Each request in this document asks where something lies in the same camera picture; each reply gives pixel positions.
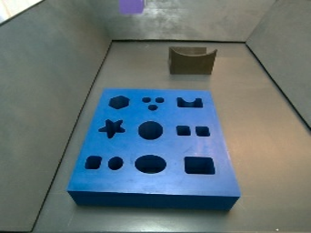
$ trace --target shape sorter board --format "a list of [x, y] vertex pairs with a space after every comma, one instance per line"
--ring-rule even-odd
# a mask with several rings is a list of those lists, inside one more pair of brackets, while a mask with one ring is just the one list
[[105, 89], [67, 190], [78, 205], [229, 210], [241, 191], [210, 91]]

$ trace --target star-shaped hole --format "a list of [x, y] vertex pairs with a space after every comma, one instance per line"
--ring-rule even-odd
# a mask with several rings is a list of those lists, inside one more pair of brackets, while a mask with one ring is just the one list
[[106, 120], [106, 127], [102, 127], [99, 129], [99, 132], [106, 132], [109, 138], [113, 138], [115, 136], [115, 133], [125, 133], [126, 129], [122, 127], [123, 120], [111, 121]]

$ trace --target circular hole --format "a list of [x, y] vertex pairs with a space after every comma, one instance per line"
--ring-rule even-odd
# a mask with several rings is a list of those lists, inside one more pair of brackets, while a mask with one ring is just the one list
[[149, 109], [153, 110], [153, 111], [155, 111], [155, 110], [158, 110], [158, 106], [157, 105], [150, 105]]
[[167, 162], [162, 157], [158, 156], [143, 156], [135, 161], [135, 167], [139, 171], [147, 174], [159, 173], [166, 169]]
[[163, 127], [155, 121], [147, 121], [139, 126], [139, 134], [147, 140], [158, 139], [163, 134]]
[[150, 102], [151, 102], [151, 98], [150, 98], [150, 97], [145, 97], [145, 98], [142, 99], [142, 101], [143, 101], [143, 103], [150, 103]]
[[123, 167], [123, 159], [121, 157], [113, 157], [109, 162], [109, 167], [113, 170], [118, 170]]
[[158, 98], [155, 99], [155, 101], [157, 101], [158, 103], [163, 103], [163, 102], [165, 102], [165, 98], [163, 98], [163, 97], [158, 97]]

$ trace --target rectangular hole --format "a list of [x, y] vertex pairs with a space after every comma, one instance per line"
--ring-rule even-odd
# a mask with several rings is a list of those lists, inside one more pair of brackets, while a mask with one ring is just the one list
[[210, 128], [209, 127], [197, 127], [197, 135], [199, 137], [210, 137]]
[[179, 136], [190, 136], [191, 131], [189, 126], [177, 126], [177, 131]]
[[215, 166], [211, 157], [186, 157], [185, 172], [187, 174], [215, 175]]
[[99, 169], [102, 166], [102, 157], [89, 157], [86, 162], [86, 169]]

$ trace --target gray floor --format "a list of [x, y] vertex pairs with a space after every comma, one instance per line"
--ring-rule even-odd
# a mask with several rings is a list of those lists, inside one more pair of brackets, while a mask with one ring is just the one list
[[[211, 76], [171, 76], [170, 46], [219, 49]], [[209, 89], [242, 198], [229, 213], [79, 207], [66, 192], [106, 87]], [[114, 43], [89, 97], [35, 231], [311, 231], [311, 136], [243, 44]]]

